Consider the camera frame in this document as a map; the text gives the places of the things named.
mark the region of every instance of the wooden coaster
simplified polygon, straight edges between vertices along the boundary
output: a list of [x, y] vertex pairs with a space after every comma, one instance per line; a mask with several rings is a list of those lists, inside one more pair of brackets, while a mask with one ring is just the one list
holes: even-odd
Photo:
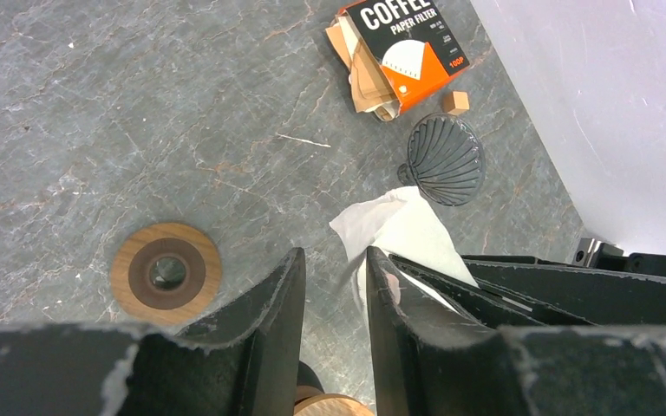
[[[159, 260], [174, 262], [184, 278], [158, 279]], [[208, 237], [187, 225], [160, 223], [135, 232], [121, 246], [111, 266], [111, 290], [131, 316], [174, 325], [203, 312], [218, 292], [221, 275], [218, 250]]]
[[374, 416], [366, 406], [342, 394], [320, 394], [297, 404], [295, 416]]
[[299, 404], [303, 400], [307, 400], [310, 397], [318, 396], [320, 394], [324, 393], [314, 387], [297, 386], [297, 391], [295, 392], [295, 404]]

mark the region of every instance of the gray marble countertop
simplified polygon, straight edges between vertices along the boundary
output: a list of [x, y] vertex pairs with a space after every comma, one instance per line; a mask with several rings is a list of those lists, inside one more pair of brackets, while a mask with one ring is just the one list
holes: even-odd
[[[327, 390], [373, 405], [369, 338], [328, 222], [398, 186], [408, 131], [439, 97], [389, 123], [356, 114], [323, 33], [345, 4], [0, 0], [0, 322], [130, 320], [108, 270], [155, 222], [217, 243], [208, 312], [300, 246], [302, 358]], [[488, 170], [475, 201], [434, 208], [461, 253], [563, 261], [578, 215], [470, 3], [439, 6], [472, 62], [451, 88], [470, 95], [463, 118]]]

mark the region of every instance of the coffee paper filter box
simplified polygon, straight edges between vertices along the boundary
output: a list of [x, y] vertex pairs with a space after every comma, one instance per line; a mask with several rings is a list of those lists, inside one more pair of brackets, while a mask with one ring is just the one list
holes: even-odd
[[468, 66], [432, 0], [364, 0], [325, 30], [350, 71], [356, 111], [392, 120]]

